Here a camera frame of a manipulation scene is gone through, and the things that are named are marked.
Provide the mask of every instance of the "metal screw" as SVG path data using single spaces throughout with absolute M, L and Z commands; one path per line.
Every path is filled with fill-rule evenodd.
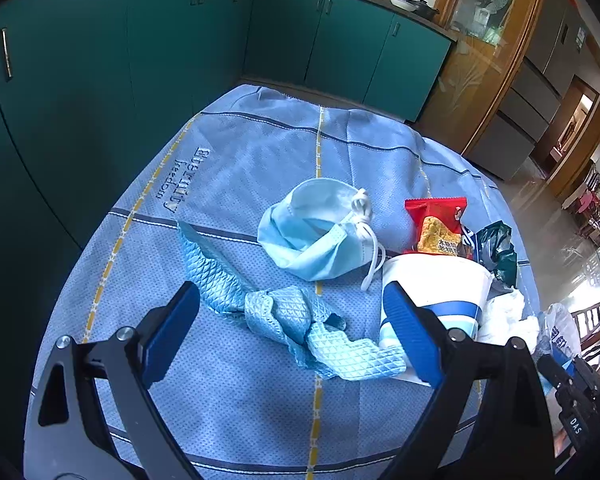
M 526 346 L 525 345 L 525 340 L 522 339 L 521 337 L 512 337 L 511 338 L 511 345 L 516 350 L 522 350 Z
M 449 334 L 449 339 L 451 339 L 451 341 L 455 341 L 456 343 L 464 341 L 466 338 L 466 334 L 464 333 L 464 330 L 461 330 L 459 328 L 450 329 L 448 334 Z
M 130 326 L 123 326 L 116 332 L 116 337 L 120 341 L 126 341 L 127 339 L 131 339 L 134 336 L 135 330 Z
M 71 342 L 71 338 L 67 335 L 61 335 L 57 340 L 56 340 L 56 346 L 58 348 L 67 348 L 69 346 L 69 343 Z

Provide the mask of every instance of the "green plastic wrapper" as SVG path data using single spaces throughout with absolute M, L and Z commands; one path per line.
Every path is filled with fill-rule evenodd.
M 511 227 L 502 220 L 480 229 L 476 234 L 478 263 L 496 280 L 507 286 L 516 286 L 518 256 L 511 243 Z

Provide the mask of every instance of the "red snack package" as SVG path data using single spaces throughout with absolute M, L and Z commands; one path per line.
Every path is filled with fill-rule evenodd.
M 405 200 L 404 208 L 416 224 L 415 252 L 458 256 L 460 217 L 466 209 L 466 197 L 415 198 Z

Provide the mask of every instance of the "white plate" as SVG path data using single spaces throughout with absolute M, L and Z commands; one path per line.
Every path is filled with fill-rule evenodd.
M 411 5 L 409 2 L 405 2 L 404 0 L 391 0 L 391 3 L 396 7 L 400 7 L 404 10 L 410 10 L 411 12 L 413 12 L 416 8 L 416 6 Z

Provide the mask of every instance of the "crumpled white tissue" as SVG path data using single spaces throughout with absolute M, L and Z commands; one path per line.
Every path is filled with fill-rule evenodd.
M 533 353 L 540 332 L 536 316 L 520 320 L 525 307 L 522 293 L 513 289 L 509 294 L 496 296 L 487 301 L 482 310 L 482 324 L 476 341 L 504 346 L 510 337 L 521 337 Z

